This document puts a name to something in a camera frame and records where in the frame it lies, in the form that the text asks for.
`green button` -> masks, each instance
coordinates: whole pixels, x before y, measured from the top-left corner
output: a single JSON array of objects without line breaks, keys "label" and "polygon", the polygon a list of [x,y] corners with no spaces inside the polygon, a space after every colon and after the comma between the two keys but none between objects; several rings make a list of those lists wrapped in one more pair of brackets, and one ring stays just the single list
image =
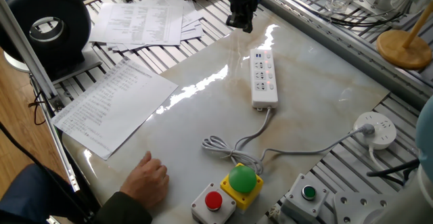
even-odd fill
[{"label": "green button", "polygon": [[247,194],[256,187],[256,173],[248,166],[237,166],[230,171],[229,183],[235,191]]},{"label": "green button", "polygon": [[314,187],[309,185],[305,186],[302,189],[302,197],[306,200],[314,200],[316,198],[316,190]]}]

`white marble surface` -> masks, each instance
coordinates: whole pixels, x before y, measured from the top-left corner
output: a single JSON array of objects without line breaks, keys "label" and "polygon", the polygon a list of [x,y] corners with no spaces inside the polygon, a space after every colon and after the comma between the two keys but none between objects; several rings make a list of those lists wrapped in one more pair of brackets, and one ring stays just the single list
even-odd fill
[{"label": "white marble surface", "polygon": [[[254,133],[265,112],[251,107],[249,53],[273,49],[279,107],[268,129],[243,149],[260,156],[265,148],[318,150],[348,133],[358,116],[388,93],[385,88],[274,14],[254,19],[254,31],[236,30],[162,73],[179,85],[162,107],[107,161],[67,135],[65,146],[78,162],[101,203],[118,191],[150,150],[168,167],[170,190],[154,210],[154,223],[193,223],[190,204],[210,183],[233,168],[221,155],[205,152],[201,141],[218,135],[233,145]],[[274,156],[261,175],[265,184],[244,215],[229,223],[254,223],[324,154]]]}]

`stack of papers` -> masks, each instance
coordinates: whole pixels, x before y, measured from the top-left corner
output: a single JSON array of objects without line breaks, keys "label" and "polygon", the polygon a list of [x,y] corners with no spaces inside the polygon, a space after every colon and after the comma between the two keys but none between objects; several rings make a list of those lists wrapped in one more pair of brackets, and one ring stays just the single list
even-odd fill
[{"label": "stack of papers", "polygon": [[150,45],[180,45],[203,33],[193,1],[145,0],[139,3],[105,3],[92,29],[90,41],[107,43],[115,51]]}]

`human hand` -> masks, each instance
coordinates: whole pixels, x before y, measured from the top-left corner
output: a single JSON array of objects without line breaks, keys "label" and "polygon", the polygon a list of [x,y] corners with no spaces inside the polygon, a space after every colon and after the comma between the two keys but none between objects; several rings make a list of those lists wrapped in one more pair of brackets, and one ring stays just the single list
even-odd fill
[{"label": "human hand", "polygon": [[165,198],[168,191],[167,168],[159,159],[152,159],[150,152],[141,159],[123,183],[120,191],[140,202],[145,209]]}]

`emergency stop button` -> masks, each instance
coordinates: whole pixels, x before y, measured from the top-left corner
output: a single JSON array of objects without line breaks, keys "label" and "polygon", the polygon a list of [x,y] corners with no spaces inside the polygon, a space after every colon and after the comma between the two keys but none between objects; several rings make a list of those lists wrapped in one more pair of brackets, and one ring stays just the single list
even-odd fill
[{"label": "emergency stop button", "polygon": [[206,203],[206,206],[208,207],[209,210],[217,211],[220,209],[221,205],[223,204],[223,197],[221,196],[220,193],[216,191],[212,191],[206,195],[204,202]]}]

